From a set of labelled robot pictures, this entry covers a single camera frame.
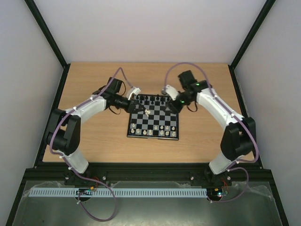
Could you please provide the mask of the black and grey chessboard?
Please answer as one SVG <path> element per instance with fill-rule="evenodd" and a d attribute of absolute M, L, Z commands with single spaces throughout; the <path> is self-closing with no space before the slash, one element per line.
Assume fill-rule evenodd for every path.
<path fill-rule="evenodd" d="M 135 138 L 156 138 L 165 140 L 178 140 L 179 139 L 179 116 L 170 111 L 167 107 L 167 103 L 170 97 L 163 95 L 149 95 L 149 94 L 139 94 L 135 97 L 135 100 L 144 106 L 145 109 L 150 110 L 150 114 L 147 117 L 144 111 L 138 113 L 131 113 L 129 115 L 129 123 L 127 129 L 127 137 Z M 160 126 L 164 126 L 164 135 L 160 135 Z M 166 126 L 170 127 L 169 136 L 165 135 Z"/>

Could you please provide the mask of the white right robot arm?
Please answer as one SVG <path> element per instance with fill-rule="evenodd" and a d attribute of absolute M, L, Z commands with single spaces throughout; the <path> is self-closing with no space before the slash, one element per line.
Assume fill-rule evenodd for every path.
<path fill-rule="evenodd" d="M 192 102 L 204 107 L 223 129 L 221 152 L 210 161 L 210 170 L 205 179 L 214 185 L 221 180 L 224 171 L 235 163 L 244 162 L 244 156 L 258 151 L 256 125 L 251 117 L 244 117 L 230 108 L 215 92 L 208 80 L 197 81 L 190 70 L 178 76 L 183 91 L 165 84 L 164 92 L 170 97 L 168 107 L 173 113 L 180 113 Z"/>

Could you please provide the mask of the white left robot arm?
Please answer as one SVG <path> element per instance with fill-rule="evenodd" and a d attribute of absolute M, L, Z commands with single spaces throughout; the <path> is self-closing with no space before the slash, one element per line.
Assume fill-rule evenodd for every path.
<path fill-rule="evenodd" d="M 44 142 L 52 154 L 65 159 L 68 166 L 79 174 L 88 168 L 88 161 L 79 149 L 83 123 L 111 106 L 127 113 L 145 110 L 139 101 L 134 100 L 134 96 L 141 92 L 138 87 L 132 87 L 125 97 L 118 94 L 123 83 L 122 80 L 110 77 L 106 86 L 94 91 L 83 103 L 67 110 L 55 109 L 50 115 Z"/>

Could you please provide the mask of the white king piece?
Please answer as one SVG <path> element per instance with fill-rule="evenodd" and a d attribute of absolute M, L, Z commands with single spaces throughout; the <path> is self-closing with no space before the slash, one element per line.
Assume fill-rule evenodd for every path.
<path fill-rule="evenodd" d="M 148 110 L 148 109 L 146 109 L 144 112 L 145 112 L 145 115 L 146 115 L 147 117 L 148 117 L 149 114 L 151 113 L 150 110 Z"/>

